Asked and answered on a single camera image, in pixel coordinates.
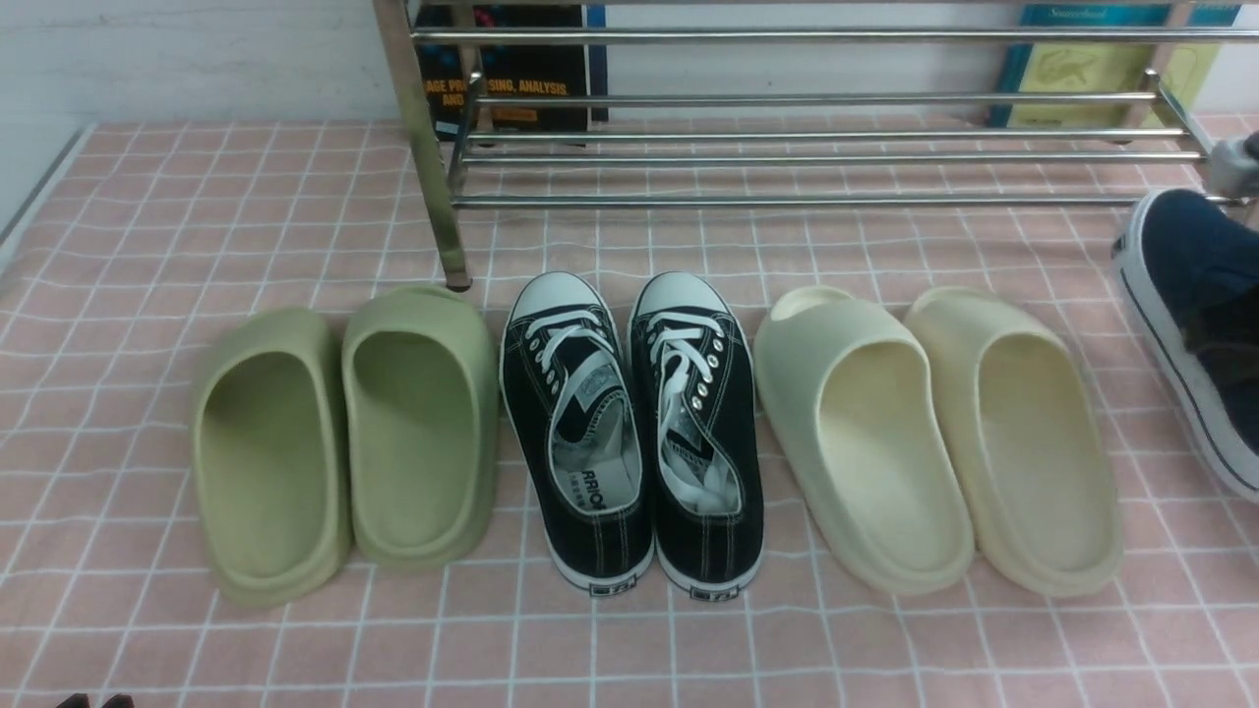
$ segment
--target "shoe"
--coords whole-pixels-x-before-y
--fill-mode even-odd
[[[783,295],[755,343],[760,404],[836,559],[894,595],[954,585],[974,535],[932,406],[937,373],[886,310]]]
[[[494,509],[499,384],[481,314],[433,286],[388,292],[350,317],[341,355],[354,538],[387,567],[467,554]]]
[[[499,379],[560,574],[592,597],[651,564],[651,511],[612,316],[582,278],[544,273],[507,316]]]
[[[223,596],[283,605],[350,552],[341,348],[310,310],[258,315],[204,355],[193,388],[193,480]]]
[[[1102,590],[1123,559],[1110,459],[1066,345],[995,295],[937,287],[905,315],[980,551],[1049,597]]]
[[[764,540],[743,328],[711,286],[670,272],[638,295],[628,339],[660,564],[696,600],[733,600]]]
[[[1206,464],[1259,500],[1259,234],[1173,189],[1137,203],[1112,257]]]

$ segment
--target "white wall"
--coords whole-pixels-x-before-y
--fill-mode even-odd
[[[1002,25],[1012,5],[612,6],[613,26]],[[1259,26],[1259,6],[1239,26]],[[397,110],[368,0],[0,0],[0,120],[369,118]],[[995,47],[611,50],[614,92],[982,91]],[[1259,45],[1221,52],[1201,111],[1259,111]]]

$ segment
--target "black canvas sneaker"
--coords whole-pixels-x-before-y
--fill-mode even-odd
[[[507,317],[499,379],[560,574],[592,596],[637,585],[651,513],[608,306],[582,278],[531,280]]]
[[[638,295],[628,339],[660,564],[696,600],[733,600],[764,529],[743,328],[711,286],[671,272]]]

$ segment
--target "yellow book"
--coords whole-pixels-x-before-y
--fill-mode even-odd
[[[1231,26],[1239,5],[1196,5],[1190,26]],[[1022,26],[1162,26],[1171,5],[1029,5]],[[1163,81],[1180,102],[1191,107],[1202,89],[1217,44],[1181,44],[1172,53]],[[1019,44],[1010,48],[997,82],[1002,92],[1117,92],[1137,91],[1153,48],[1146,44],[1060,43]],[[1122,121],[1122,105],[993,106],[988,123],[996,127],[1105,127]],[[1158,126],[1151,116],[1146,126]]]

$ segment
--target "shoe heel label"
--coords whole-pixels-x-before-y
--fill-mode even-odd
[[[637,585],[638,578],[630,578],[617,585],[592,585],[590,597],[612,597],[613,595],[621,595],[622,592],[632,590]]]
[[[733,587],[730,590],[700,590],[697,587],[691,588],[691,600],[700,600],[703,602],[726,602],[734,600],[739,596],[739,588]]]

